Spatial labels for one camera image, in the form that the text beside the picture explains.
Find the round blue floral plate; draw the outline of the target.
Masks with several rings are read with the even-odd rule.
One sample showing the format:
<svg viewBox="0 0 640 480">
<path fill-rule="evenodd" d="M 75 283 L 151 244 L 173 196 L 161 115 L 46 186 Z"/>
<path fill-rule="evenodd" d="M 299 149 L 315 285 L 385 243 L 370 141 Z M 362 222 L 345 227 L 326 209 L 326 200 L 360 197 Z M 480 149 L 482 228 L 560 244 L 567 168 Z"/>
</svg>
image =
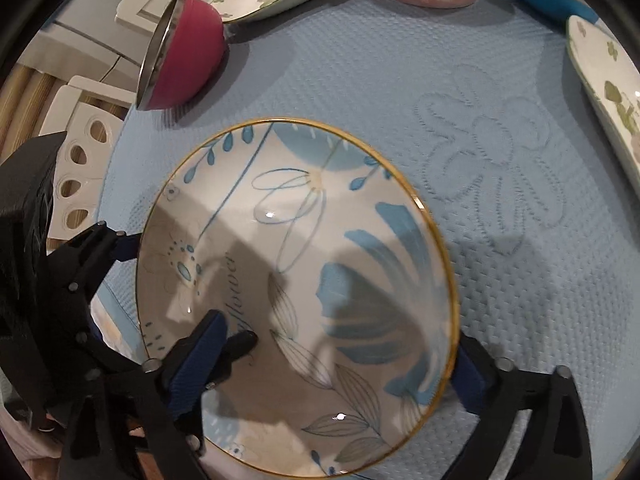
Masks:
<svg viewBox="0 0 640 480">
<path fill-rule="evenodd" d="M 256 335 L 204 396 L 205 440 L 284 478 L 347 477 L 401 448 L 458 345 L 454 274 L 418 193 L 364 142 L 299 118 L 186 156 L 145 221 L 136 300 L 152 358 L 211 310 Z"/>
</svg>

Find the magenta steel bowl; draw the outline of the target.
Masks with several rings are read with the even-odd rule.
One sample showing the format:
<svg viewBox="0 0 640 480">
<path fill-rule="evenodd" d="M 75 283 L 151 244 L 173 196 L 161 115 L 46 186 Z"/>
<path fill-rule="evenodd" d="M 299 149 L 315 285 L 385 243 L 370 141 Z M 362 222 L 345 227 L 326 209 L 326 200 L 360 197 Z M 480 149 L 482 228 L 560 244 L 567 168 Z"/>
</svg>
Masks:
<svg viewBox="0 0 640 480">
<path fill-rule="evenodd" d="M 171 0 L 146 49 L 136 92 L 138 110 L 169 110 L 205 86 L 227 51 L 224 22 L 204 0 Z"/>
</svg>

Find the hexagonal green flower plate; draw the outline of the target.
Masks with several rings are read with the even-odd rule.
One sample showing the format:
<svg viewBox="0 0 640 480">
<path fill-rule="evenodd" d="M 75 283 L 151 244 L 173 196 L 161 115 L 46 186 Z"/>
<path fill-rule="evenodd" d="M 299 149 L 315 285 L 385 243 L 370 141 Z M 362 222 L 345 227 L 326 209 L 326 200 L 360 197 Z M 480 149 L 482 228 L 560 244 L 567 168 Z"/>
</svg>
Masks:
<svg viewBox="0 0 640 480">
<path fill-rule="evenodd" d="M 634 188 L 640 186 L 639 72 L 623 46 L 598 26 L 572 15 L 567 52 L 599 122 Z"/>
</svg>

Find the white chair near left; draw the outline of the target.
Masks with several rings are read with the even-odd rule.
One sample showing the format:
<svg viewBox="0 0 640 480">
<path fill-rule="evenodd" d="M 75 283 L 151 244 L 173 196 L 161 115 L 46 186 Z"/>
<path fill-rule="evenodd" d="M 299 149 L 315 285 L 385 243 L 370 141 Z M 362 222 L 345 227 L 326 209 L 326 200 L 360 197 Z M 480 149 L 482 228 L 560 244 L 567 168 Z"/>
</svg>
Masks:
<svg viewBox="0 0 640 480">
<path fill-rule="evenodd" d="M 51 240 L 70 240 L 96 222 L 115 144 L 134 92 L 73 76 L 55 93 L 44 116 L 43 136 L 62 132 L 53 179 Z"/>
</svg>

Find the white refrigerator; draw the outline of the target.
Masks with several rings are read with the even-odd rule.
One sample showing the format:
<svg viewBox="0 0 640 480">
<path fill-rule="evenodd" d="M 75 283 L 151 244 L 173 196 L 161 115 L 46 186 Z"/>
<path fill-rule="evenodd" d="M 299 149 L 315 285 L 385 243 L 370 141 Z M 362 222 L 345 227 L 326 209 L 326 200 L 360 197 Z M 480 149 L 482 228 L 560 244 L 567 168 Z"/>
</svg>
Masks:
<svg viewBox="0 0 640 480">
<path fill-rule="evenodd" d="M 120 0 L 70 0 L 18 58 L 40 73 L 83 76 L 132 91 L 148 37 L 116 22 Z"/>
</svg>

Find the light blue quilted mat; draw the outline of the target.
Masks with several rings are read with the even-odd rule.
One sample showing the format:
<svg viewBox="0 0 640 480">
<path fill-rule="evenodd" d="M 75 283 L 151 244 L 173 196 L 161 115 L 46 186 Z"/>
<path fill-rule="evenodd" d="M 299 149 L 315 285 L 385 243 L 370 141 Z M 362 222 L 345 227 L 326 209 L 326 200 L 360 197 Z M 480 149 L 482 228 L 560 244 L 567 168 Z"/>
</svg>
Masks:
<svg viewBox="0 0 640 480">
<path fill-rule="evenodd" d="M 561 26 L 518 0 L 311 0 L 235 26 L 190 108 L 129 114 L 99 217 L 140 231 L 198 144 L 277 116 L 348 131 L 406 176 L 445 237 L 464 330 L 526 370 L 568 366 L 593 474 L 612 476 L 639 435 L 639 202 Z"/>
</svg>

